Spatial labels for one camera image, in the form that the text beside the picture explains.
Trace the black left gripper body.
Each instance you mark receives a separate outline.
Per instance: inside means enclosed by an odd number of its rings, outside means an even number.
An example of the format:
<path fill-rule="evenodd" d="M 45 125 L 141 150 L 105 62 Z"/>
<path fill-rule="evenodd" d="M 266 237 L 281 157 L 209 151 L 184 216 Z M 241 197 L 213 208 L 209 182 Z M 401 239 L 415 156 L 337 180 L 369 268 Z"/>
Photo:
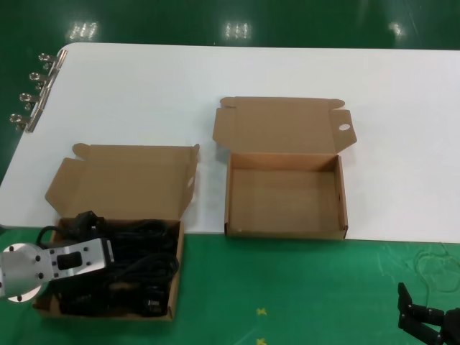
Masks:
<path fill-rule="evenodd" d="M 57 233 L 64 239 L 90 240 L 99 238 L 105 226 L 105 218 L 92 211 L 78 214 L 75 218 L 61 219 Z"/>

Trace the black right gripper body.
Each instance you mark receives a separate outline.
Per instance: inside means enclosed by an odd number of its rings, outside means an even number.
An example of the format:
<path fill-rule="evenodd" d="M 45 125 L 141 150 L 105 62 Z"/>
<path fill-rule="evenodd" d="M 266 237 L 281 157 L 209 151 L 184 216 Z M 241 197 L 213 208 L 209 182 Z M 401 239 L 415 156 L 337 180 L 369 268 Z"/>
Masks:
<path fill-rule="evenodd" d="M 437 344 L 459 345 L 459 314 L 459 308 L 446 311 L 438 334 Z"/>

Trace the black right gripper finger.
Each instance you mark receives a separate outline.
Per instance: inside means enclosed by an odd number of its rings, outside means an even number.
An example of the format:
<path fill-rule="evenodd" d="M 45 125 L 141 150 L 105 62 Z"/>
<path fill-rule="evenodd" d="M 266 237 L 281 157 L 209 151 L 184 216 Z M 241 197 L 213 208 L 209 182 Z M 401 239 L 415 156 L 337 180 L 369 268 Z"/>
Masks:
<path fill-rule="evenodd" d="M 397 307 L 400 312 L 398 327 L 417 340 L 442 340 L 441 332 L 428 325 L 442 327 L 444 312 L 439 309 L 414 304 L 405 284 L 402 282 L 398 283 L 397 292 Z"/>

